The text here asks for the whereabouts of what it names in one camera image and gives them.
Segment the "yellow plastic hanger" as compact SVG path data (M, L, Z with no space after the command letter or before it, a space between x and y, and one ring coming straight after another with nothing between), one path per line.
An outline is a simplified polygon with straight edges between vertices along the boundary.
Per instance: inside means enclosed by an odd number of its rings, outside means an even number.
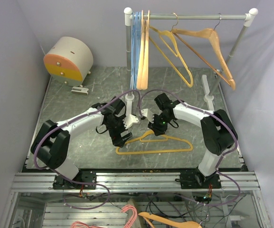
M189 76L189 81L185 78L185 76L177 69L177 67L173 64L173 62L167 57L167 55L162 51L162 49L158 46L158 44L149 36L149 40L152 42L152 44L156 47L156 49L160 52L160 54L164 57L164 59L170 64L170 66L173 68L173 70L177 73L177 75L182 79L182 81L189 87L192 88L194 85L194 79L193 75L186 64L184 58L182 57L177 41L175 39L174 34L172 31L168 30L158 30L157 28L149 25L149 28L156 32L159 35L160 40L164 43L164 45L168 48L168 50L178 58L181 63L183 64L183 67L185 68L188 76Z
M163 154L191 151L193 151L193 145L188 140L165 134L154 138L154 132L152 130L148 130L143 135L128 140L123 149L117 147L115 150L118 155Z

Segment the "beige plastic hanger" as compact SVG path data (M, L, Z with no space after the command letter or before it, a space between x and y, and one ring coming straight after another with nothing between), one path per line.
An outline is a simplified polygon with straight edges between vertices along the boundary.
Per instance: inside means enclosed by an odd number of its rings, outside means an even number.
M150 27L150 11L148 11L147 19L144 22L144 51L143 51L143 66L142 66L142 76L141 76L141 90L148 88L148 71L149 71L149 27Z
M143 10L141 11L141 41L139 53L139 65L137 75L137 89L144 90L145 88L145 20Z

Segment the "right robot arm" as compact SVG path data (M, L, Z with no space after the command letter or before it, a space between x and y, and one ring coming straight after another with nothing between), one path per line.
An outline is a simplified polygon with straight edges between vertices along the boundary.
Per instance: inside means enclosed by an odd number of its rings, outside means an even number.
M224 155L237 146L238 135L226 111L209 111L182 100L172 101L165 93L158 95L154 101L161 113L154 114L149 109L143 109L142 116L149 121L148 128L156 136L165 134L168 125L177 120L186 121L202 130L206 151L195 170L194 182L200 188L206 187L216 174Z

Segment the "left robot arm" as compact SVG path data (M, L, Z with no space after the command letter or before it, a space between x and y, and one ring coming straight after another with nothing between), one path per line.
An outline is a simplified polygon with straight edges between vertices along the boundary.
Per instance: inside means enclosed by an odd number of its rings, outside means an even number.
M87 130L96 130L104 125L113 146L122 148L132 137L124 123L126 116L120 114L125 108L121 99L114 98L109 103L96 103L82 114L65 121L45 121L30 148L34 155L34 165L40 169L38 161L41 161L43 169L49 168L61 175L68 187L78 188L83 175L67 157L71 140Z

